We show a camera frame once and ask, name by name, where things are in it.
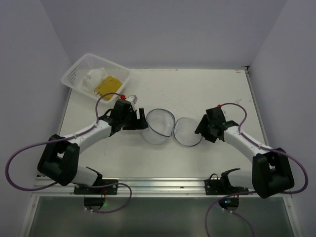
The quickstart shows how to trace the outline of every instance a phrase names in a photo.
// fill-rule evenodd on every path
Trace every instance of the gray wall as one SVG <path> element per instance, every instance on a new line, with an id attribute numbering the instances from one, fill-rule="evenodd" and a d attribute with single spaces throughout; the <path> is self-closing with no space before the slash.
<path id="1" fill-rule="evenodd" d="M 251 65 L 251 81 L 272 146 L 306 167 L 310 185 L 293 196 L 306 236 L 315 236 L 316 1 L 289 0 Z M 295 169 L 297 188 L 302 172 Z"/>
<path id="2" fill-rule="evenodd" d="M 8 157 L 17 149 L 47 140 L 56 132 L 68 89 L 60 77 L 70 66 L 39 0 L 0 1 L 0 235 L 19 234 L 30 193 L 4 178 Z M 22 153 L 12 163 L 12 179 L 30 187 L 43 148 Z"/>
<path id="3" fill-rule="evenodd" d="M 250 65 L 286 0 L 41 0 L 70 59 L 132 68 Z"/>

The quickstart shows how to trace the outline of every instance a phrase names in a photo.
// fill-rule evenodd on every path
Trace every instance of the tabletop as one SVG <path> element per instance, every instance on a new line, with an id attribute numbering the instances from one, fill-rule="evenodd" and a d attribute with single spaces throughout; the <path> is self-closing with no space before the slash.
<path id="1" fill-rule="evenodd" d="M 145 114 L 164 108 L 176 119 L 189 117 L 198 122 L 206 109 L 226 102 L 239 103 L 248 112 L 243 130 L 264 142 L 244 70 L 132 70 L 124 94 L 137 95 L 136 106 L 143 107 Z M 95 103 L 72 90 L 60 134 L 72 134 L 94 123 Z M 99 114 L 112 107 L 100 104 Z M 239 123 L 243 118 L 243 111 L 238 107 L 222 109 L 227 120 Z M 210 143 L 202 139 L 194 147 L 185 147 L 170 137 L 161 145 L 151 145 L 141 131 L 120 131 L 99 141 L 80 155 L 79 165 L 109 178 L 201 178 L 232 168 L 251 169 L 246 157 L 220 140 Z"/>

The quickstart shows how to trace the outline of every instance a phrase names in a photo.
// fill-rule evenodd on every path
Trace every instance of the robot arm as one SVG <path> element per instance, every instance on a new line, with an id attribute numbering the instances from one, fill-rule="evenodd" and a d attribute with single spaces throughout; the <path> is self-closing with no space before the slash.
<path id="1" fill-rule="evenodd" d="M 106 113 L 99 117 L 97 123 L 88 126 L 75 134 L 70 134 L 64 138 L 73 137 L 57 143 L 46 145 L 41 159 L 38 163 L 38 171 L 62 186 L 69 183 L 98 186 L 102 184 L 102 175 L 89 168 L 78 166 L 79 155 L 95 144 L 96 142 L 108 138 L 123 130 L 138 130 L 148 127 L 144 109 L 139 109 L 139 119 L 137 119 L 135 103 L 137 97 L 129 96 L 125 100 L 116 101 L 111 114 Z M 63 139 L 55 134 L 49 140 Z"/>
<path id="2" fill-rule="evenodd" d="M 215 143 L 217 139 L 227 142 L 244 154 L 252 162 L 252 170 L 232 169 L 222 173 L 224 189 L 244 187 L 254 189 L 262 198 L 270 197 L 294 187 L 291 167 L 286 156 L 262 150 L 246 140 L 234 121 L 226 121 L 220 107 L 206 110 L 195 133 Z M 245 134 L 257 144 L 251 136 Z"/>

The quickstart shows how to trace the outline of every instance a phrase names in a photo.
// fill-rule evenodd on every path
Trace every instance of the yellow cloth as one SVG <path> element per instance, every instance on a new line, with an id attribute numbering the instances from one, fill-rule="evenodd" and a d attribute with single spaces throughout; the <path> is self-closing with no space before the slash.
<path id="1" fill-rule="evenodd" d="M 122 82 L 120 82 L 117 78 L 108 76 L 98 87 L 95 88 L 95 90 L 102 96 L 109 92 L 117 92 L 121 85 Z M 110 100 L 112 97 L 113 95 L 107 95 L 103 99 Z"/>

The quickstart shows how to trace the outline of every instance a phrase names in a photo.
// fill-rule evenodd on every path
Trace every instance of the white plastic basket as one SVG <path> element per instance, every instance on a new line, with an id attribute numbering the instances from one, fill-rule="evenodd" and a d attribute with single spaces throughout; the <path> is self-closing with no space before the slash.
<path id="1" fill-rule="evenodd" d="M 119 64 L 113 63 L 104 58 L 98 57 L 93 54 L 85 54 L 78 61 L 76 61 L 63 75 L 61 82 L 90 98 L 98 100 L 100 96 L 94 95 L 82 89 L 83 77 L 92 69 L 104 68 L 109 76 L 116 77 L 120 82 L 122 82 L 121 87 L 116 91 L 116 93 L 121 94 L 126 84 L 130 80 L 131 71 Z M 113 96 L 110 100 L 101 100 L 103 104 L 110 104 L 117 99 L 117 96 Z"/>

